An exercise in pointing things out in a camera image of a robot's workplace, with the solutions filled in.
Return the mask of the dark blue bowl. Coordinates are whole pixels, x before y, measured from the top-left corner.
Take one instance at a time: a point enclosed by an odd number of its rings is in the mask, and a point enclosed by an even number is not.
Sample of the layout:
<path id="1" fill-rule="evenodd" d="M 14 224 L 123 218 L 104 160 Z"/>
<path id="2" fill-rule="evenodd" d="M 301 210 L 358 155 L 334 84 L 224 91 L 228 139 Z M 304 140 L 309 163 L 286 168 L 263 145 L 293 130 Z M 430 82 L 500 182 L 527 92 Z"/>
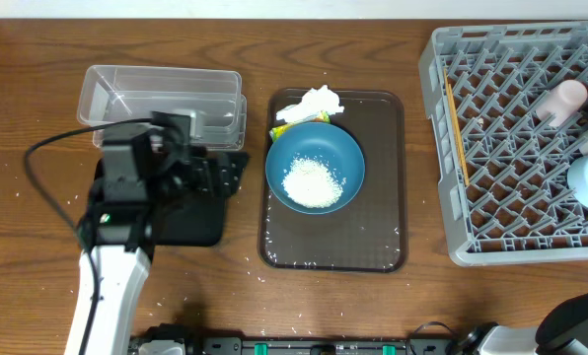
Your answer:
<path id="1" fill-rule="evenodd" d="M 297 161 L 311 161 L 325 168 L 341 188 L 340 197 L 327 207 L 307 207 L 296 202 L 283 182 Z M 271 145 L 265 159 L 265 177 L 272 194 L 290 209 L 311 215 L 328 214 L 347 205 L 359 192 L 365 171 L 364 156 L 356 140 L 329 123 L 294 126 Z"/>

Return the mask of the white tissue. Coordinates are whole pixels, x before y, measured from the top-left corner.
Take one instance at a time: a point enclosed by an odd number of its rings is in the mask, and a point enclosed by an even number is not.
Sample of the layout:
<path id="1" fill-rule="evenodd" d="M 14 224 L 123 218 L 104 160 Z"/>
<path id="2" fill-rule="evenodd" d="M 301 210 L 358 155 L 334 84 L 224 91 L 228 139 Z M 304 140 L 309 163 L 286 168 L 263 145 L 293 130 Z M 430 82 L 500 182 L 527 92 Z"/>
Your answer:
<path id="1" fill-rule="evenodd" d="M 344 112 L 337 93 L 327 85 L 319 89 L 310 89 L 305 93 L 299 104 L 287 106 L 276 113 L 276 119 L 286 123 L 294 123 L 306 118 L 314 118 L 319 113 L 334 115 Z"/>

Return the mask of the pile of white rice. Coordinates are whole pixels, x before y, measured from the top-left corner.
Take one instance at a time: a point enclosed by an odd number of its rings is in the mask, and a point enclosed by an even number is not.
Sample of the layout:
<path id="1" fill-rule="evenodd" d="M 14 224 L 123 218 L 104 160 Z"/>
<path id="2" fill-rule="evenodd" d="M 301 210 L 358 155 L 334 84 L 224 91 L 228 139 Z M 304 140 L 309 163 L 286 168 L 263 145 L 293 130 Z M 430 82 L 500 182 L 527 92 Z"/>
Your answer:
<path id="1" fill-rule="evenodd" d="M 291 200 L 306 208 L 330 207 L 343 194 L 329 168 L 309 158 L 294 159 L 281 185 Z"/>

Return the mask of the yellow green wrapper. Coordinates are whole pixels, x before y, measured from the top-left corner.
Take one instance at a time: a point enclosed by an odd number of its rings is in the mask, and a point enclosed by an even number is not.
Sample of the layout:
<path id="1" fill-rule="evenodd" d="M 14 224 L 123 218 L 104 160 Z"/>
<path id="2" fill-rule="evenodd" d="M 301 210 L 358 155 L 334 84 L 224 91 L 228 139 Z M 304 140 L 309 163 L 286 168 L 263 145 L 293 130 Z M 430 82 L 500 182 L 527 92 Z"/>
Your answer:
<path id="1" fill-rule="evenodd" d="M 326 111 L 320 111 L 315 115 L 311 115 L 299 120 L 296 120 L 294 122 L 289 122 L 277 127 L 273 127 L 270 129 L 269 131 L 269 137 L 272 141 L 276 141 L 278 140 L 287 130 L 291 129 L 292 127 L 296 126 L 296 125 L 300 125 L 303 123 L 309 123 L 309 122 L 322 122 L 322 123 L 330 123 L 331 119 L 330 116 L 328 115 L 328 113 Z"/>

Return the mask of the pink cup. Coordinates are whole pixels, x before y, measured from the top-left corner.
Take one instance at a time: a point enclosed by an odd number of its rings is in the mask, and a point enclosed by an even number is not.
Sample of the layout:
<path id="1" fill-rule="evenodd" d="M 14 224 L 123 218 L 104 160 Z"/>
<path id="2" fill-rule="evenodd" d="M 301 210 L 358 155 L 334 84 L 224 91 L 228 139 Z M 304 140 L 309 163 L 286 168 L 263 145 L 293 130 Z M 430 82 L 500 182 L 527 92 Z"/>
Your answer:
<path id="1" fill-rule="evenodd" d="M 588 90 L 579 81 L 565 80 L 550 90 L 536 109 L 540 120 L 551 118 L 549 126 L 559 127 L 577 112 L 588 98 Z"/>

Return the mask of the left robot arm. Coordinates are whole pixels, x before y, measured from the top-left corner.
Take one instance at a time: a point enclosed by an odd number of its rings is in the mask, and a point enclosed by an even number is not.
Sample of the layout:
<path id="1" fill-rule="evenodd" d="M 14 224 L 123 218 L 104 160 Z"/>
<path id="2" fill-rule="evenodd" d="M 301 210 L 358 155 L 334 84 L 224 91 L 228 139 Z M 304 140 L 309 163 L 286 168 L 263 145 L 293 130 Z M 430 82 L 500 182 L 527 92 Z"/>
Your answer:
<path id="1" fill-rule="evenodd" d="M 85 242 L 66 351 L 126 352 L 157 246 L 212 247 L 246 152 L 210 153 L 170 122 L 101 126 L 103 156 L 76 232 Z"/>

